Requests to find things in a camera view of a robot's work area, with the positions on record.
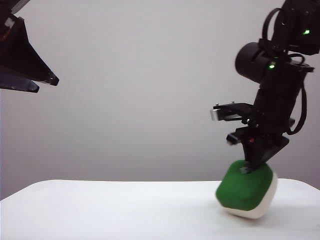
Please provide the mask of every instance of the white sponge layer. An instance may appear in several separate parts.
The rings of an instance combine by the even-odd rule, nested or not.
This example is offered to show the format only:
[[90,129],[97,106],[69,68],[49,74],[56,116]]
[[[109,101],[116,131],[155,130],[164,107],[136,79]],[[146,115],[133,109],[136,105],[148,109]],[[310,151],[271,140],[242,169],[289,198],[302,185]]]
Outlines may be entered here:
[[272,180],[269,189],[266,191],[263,199],[259,203],[256,208],[250,210],[250,211],[245,211],[245,210],[239,210],[239,209],[234,209],[234,208],[228,208],[224,207],[223,209],[227,211],[228,213],[248,219],[258,219],[262,217],[268,210],[272,199],[275,196],[277,185],[278,185],[278,176],[275,172],[272,172]]

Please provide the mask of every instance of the white table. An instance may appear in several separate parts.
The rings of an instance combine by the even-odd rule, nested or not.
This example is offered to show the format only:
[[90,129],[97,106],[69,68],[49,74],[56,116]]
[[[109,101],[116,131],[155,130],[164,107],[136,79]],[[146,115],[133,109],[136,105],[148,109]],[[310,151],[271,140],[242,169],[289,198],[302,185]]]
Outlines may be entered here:
[[1,201],[1,240],[320,239],[320,190],[280,179],[267,214],[225,213],[219,181],[48,180]]

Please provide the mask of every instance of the green foam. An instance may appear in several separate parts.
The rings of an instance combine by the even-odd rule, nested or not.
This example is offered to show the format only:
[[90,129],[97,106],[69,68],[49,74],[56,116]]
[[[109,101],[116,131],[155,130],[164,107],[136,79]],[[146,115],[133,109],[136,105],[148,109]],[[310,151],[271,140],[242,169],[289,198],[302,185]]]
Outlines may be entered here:
[[273,171],[266,163],[247,174],[240,170],[244,165],[244,160],[235,161],[216,190],[216,198],[225,208],[255,209],[270,187]]

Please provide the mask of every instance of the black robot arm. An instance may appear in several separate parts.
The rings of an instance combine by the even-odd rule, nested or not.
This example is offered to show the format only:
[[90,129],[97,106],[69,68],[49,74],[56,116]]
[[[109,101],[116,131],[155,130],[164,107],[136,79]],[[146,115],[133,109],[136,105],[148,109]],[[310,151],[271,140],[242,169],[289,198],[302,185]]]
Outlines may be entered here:
[[[278,13],[274,33],[268,40],[268,27]],[[296,134],[307,116],[307,94],[304,80],[314,68],[305,64],[305,55],[320,50],[320,0],[286,0],[267,16],[259,42],[245,45],[235,60],[237,72],[260,84],[253,105],[231,103],[215,105],[213,120],[241,120],[246,127],[228,134],[230,145],[241,143],[246,171],[251,172],[284,148],[289,140],[283,136]],[[302,113],[295,128],[290,118],[301,91]]]
[[57,76],[30,45],[24,19],[14,14],[29,0],[0,0],[0,88],[33,92],[33,81],[56,86]]

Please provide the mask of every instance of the green led light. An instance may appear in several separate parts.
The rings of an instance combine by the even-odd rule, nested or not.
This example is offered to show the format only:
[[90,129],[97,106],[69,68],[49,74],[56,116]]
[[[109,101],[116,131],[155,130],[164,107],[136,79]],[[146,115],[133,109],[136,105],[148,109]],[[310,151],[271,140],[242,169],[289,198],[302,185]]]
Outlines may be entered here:
[[304,31],[304,33],[302,33],[303,35],[308,35],[308,34],[310,34],[310,30],[309,29],[306,29],[305,31]]

